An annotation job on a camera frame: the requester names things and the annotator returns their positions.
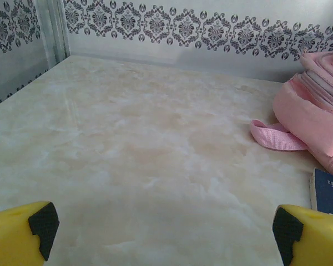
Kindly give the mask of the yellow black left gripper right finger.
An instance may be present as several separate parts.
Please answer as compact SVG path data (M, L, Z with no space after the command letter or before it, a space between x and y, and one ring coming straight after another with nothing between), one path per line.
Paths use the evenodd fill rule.
M273 234L283 265L333 265L333 214L279 205Z

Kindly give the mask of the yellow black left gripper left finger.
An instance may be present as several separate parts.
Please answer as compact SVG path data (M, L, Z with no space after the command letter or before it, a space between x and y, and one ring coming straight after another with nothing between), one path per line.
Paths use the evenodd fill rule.
M58 227L57 210L49 201L0 211L0 265L43 265Z

